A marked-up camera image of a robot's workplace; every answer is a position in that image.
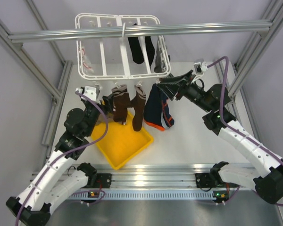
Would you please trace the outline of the brown sock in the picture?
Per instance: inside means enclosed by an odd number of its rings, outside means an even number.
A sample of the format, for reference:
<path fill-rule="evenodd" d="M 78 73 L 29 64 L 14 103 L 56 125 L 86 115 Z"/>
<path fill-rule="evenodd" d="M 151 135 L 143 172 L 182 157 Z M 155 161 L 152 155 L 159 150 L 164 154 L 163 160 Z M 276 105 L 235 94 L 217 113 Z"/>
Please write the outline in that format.
<path fill-rule="evenodd" d="M 141 85 L 135 85 L 136 95 L 131 101 L 134 108 L 135 115 L 133 117 L 133 129 L 134 131 L 140 131 L 143 123 L 143 112 L 146 104 L 146 93 Z"/>
<path fill-rule="evenodd" d="M 127 85 L 124 84 L 119 87 L 114 87 L 111 91 L 115 106 L 113 120 L 114 122 L 125 122 L 128 114 L 127 108 L 131 104 Z"/>

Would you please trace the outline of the white clip drying hanger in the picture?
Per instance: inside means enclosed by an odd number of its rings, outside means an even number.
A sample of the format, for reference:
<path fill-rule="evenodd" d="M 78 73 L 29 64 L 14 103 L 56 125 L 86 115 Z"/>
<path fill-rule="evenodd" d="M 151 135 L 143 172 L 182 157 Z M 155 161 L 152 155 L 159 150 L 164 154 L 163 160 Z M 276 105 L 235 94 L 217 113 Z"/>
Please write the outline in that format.
<path fill-rule="evenodd" d="M 153 15 L 105 15 L 80 13 L 75 17 L 77 29 L 99 27 L 117 27 L 159 25 L 160 20 Z M 165 38 L 150 36 L 155 48 L 155 56 L 150 67 L 146 52 L 145 36 L 138 37 L 144 62 L 136 64 L 126 38 L 85 39 L 76 42 L 79 75 L 86 80 L 125 80 L 139 78 L 159 78 L 168 74 L 155 73 L 155 58 L 158 38 L 165 43 Z"/>

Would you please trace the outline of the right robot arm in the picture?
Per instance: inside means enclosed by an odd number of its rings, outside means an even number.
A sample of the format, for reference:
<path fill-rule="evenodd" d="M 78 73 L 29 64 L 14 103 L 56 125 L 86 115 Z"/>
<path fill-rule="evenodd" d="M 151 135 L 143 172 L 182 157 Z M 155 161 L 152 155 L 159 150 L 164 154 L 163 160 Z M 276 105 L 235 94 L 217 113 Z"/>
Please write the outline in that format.
<path fill-rule="evenodd" d="M 269 151 L 258 142 L 225 108 L 230 99 L 224 84 L 215 84 L 208 91 L 194 81 L 193 71 L 177 76 L 159 79 L 157 88 L 169 99 L 187 98 L 207 112 L 203 121 L 208 130 L 228 142 L 253 166 L 253 169 L 239 168 L 222 161 L 210 169 L 210 180 L 215 186 L 236 184 L 255 191 L 270 204 L 277 204 L 283 198 L 283 158 Z"/>

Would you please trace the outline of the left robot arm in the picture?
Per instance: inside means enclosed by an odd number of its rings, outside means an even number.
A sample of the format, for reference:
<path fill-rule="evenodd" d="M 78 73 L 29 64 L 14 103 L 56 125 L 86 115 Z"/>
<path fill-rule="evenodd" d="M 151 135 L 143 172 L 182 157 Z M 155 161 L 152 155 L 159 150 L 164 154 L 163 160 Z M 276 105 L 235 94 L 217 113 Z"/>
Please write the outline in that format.
<path fill-rule="evenodd" d="M 80 164 L 74 173 L 59 183 L 63 173 L 78 160 L 85 148 L 101 141 L 107 131 L 95 141 L 88 142 L 100 115 L 105 113 L 98 97 L 80 94 L 85 109 L 69 111 L 65 121 L 65 133 L 60 137 L 50 158 L 41 171 L 18 196 L 10 197 L 6 206 L 16 217 L 15 224 L 44 226 L 54 211 L 69 196 L 83 187 L 97 183 L 97 170 L 90 163 Z"/>

